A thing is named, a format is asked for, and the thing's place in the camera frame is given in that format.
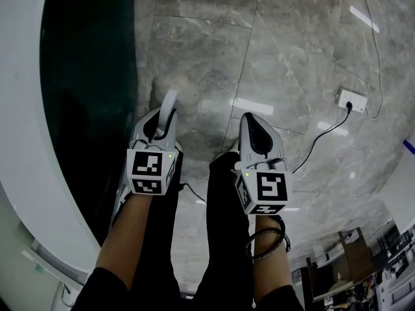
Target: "white curved structure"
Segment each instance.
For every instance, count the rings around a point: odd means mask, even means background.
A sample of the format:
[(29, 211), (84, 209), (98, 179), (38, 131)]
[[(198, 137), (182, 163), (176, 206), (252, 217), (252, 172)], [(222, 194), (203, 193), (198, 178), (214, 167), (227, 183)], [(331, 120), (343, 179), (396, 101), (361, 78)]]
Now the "white curved structure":
[(90, 272), (100, 250), (56, 159), (43, 110), (45, 0), (0, 0), (0, 180), (21, 221), (65, 264)]

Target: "white wall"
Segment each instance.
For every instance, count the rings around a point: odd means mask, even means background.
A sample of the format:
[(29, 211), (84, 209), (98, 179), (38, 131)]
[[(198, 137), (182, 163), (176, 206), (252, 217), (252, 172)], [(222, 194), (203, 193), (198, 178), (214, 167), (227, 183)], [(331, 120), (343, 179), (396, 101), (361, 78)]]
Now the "white wall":
[(58, 280), (20, 253), (19, 224), (0, 184), (0, 297), (11, 311), (50, 310)]
[[(415, 134), (410, 139), (415, 145)], [(395, 171), (380, 191), (399, 232), (415, 224), (415, 155), (405, 149)]]

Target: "white cable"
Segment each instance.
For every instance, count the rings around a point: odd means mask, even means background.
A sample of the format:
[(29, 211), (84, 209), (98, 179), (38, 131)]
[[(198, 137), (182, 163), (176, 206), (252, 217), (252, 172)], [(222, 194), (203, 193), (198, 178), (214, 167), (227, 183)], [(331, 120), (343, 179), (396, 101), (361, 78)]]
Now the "white cable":
[(379, 86), (381, 87), (381, 106), (379, 107), (379, 111), (377, 111), (377, 114), (375, 117), (371, 117), (369, 114), (369, 110), (368, 107), (366, 106), (366, 112), (368, 114), (369, 119), (371, 120), (376, 120), (379, 115), (381, 114), (382, 111), (382, 107), (383, 107), (383, 86), (382, 86), (382, 65), (381, 65), (381, 56), (379, 55), (379, 49), (377, 48), (377, 42), (376, 42), (376, 35), (375, 35), (375, 29), (374, 29), (374, 21), (372, 18), (372, 11), (370, 10), (370, 6), (369, 6), (369, 1), (368, 0), (364, 0), (366, 2), (366, 7), (369, 11), (369, 16), (370, 16), (370, 22), (372, 23), (372, 36), (373, 36), (373, 41), (375, 42), (375, 48), (376, 48), (376, 53), (377, 53), (377, 60), (379, 61)]

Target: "cable wire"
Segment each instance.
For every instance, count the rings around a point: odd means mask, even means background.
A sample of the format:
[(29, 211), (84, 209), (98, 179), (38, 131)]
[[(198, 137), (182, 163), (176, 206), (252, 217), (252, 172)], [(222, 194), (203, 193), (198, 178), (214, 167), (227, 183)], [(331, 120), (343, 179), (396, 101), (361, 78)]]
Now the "cable wire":
[(372, 18), (372, 11), (370, 10), (369, 1), (368, 0), (364, 0), (364, 1), (366, 3), (367, 9), (369, 11), (370, 22), (372, 24), (372, 36), (373, 36), (373, 41), (375, 42), (375, 48), (376, 48), (376, 54), (377, 54), (377, 61), (379, 62), (379, 86), (381, 88), (381, 94), (382, 94), (382, 97), (381, 97), (381, 106), (379, 107), (379, 110), (377, 111), (377, 114), (376, 114), (375, 117), (371, 117), (370, 116), (369, 109), (366, 106), (366, 113), (368, 114), (369, 119), (371, 119), (371, 120), (374, 121), (381, 114), (382, 107), (383, 107), (383, 97), (384, 97), (384, 94), (383, 94), (383, 85), (382, 85), (382, 65), (381, 65), (381, 56), (379, 54), (379, 49), (377, 48), (377, 41), (376, 41), (376, 35), (375, 35), (375, 29), (374, 29), (374, 21), (373, 21), (373, 18)]
[(279, 161), (284, 161), (284, 163), (288, 165), (288, 161), (286, 158), (275, 158), (275, 159), (268, 160), (268, 161), (260, 161), (258, 163), (254, 163), (253, 165), (248, 166), (246, 169), (250, 169), (251, 167), (253, 167), (254, 169), (257, 169), (257, 166), (261, 163), (266, 163), (269, 169), (275, 169), (275, 167), (273, 167), (272, 165), (274, 165), (275, 163)]
[(140, 142), (144, 142), (144, 143), (145, 143), (145, 148), (144, 148), (144, 150), (148, 150), (150, 147), (155, 146), (155, 147), (156, 147), (156, 148), (158, 148), (160, 151), (165, 151), (165, 149), (164, 149), (164, 148), (161, 148), (160, 146), (155, 145), (155, 144), (153, 144), (153, 143), (148, 143), (148, 142), (146, 142), (144, 139), (132, 139), (132, 140), (130, 141), (130, 148), (131, 148), (131, 149), (134, 149), (134, 147), (135, 147), (135, 145), (136, 145), (136, 143), (137, 143), (138, 141), (140, 141)]
[(197, 193), (195, 193), (195, 191), (192, 189), (192, 187), (188, 184), (188, 183), (182, 183), (182, 185), (183, 186), (185, 186), (185, 185), (187, 185), (188, 187), (189, 187), (189, 189), (190, 189), (190, 191), (191, 192), (193, 192), (193, 194), (195, 194), (195, 196), (197, 197), (197, 198), (199, 198), (202, 202), (204, 202), (205, 204), (208, 204), (207, 202), (206, 202), (206, 200), (204, 200), (202, 197), (200, 197)]
[(69, 288), (66, 286), (66, 284), (64, 284), (64, 282), (63, 282), (63, 281), (61, 281), (61, 283), (62, 283), (63, 287), (62, 287), (62, 294), (61, 294), (61, 296), (60, 296), (60, 301), (61, 301), (61, 302), (62, 302), (62, 304), (63, 304), (63, 305), (65, 305), (67, 308), (72, 308), (72, 306), (74, 306), (74, 305), (75, 305), (75, 302), (74, 302), (74, 303), (72, 303), (72, 304), (67, 304), (67, 303), (64, 301), (65, 291), (66, 291), (68, 294), (71, 294), (71, 291), (70, 291), (70, 290), (69, 290)]
[(334, 127), (331, 127), (330, 129), (328, 129), (327, 131), (325, 131), (324, 133), (321, 133), (319, 136), (317, 136), (317, 138), (314, 140), (314, 142), (313, 142), (313, 145), (311, 146), (311, 149), (310, 149), (310, 151), (309, 151), (309, 154), (308, 154), (308, 156), (305, 158), (305, 160), (302, 162), (302, 164), (300, 165), (300, 166), (298, 166), (296, 169), (294, 169), (294, 171), (292, 172), (293, 174), (297, 171), (297, 170), (299, 170), (300, 168), (301, 168), (301, 166), (302, 165), (304, 165), (305, 164), (305, 162), (307, 161), (307, 159), (309, 158), (309, 156), (310, 156), (310, 154), (311, 154), (311, 152), (313, 151), (313, 148), (314, 148), (314, 145), (316, 144), (316, 142), (317, 142), (317, 140), (321, 137), (321, 136), (324, 136), (325, 134), (327, 134), (327, 133), (329, 133), (329, 132), (332, 132), (334, 129), (336, 129), (336, 128), (338, 128), (339, 126), (341, 126), (343, 123), (345, 123), (345, 121), (348, 119), (348, 117), (349, 117), (349, 115), (350, 115), (350, 112), (351, 112), (351, 109), (352, 109), (352, 106), (351, 106), (351, 103), (350, 102), (348, 102), (347, 103), (347, 107), (348, 107), (348, 114), (347, 114), (347, 116), (346, 116), (346, 118), (341, 122), (341, 123), (339, 123), (338, 125), (336, 125), (336, 126), (334, 126)]

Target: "fiducial marker cube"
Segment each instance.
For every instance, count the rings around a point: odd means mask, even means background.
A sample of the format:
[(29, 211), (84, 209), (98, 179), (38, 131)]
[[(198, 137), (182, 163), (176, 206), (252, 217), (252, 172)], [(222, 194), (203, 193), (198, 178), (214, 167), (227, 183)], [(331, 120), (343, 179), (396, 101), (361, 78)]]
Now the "fiducial marker cube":
[(275, 215), (292, 199), (292, 172), (235, 164), (235, 188), (245, 214)]
[(174, 174), (178, 151), (127, 150), (126, 171), (133, 194), (163, 195)]

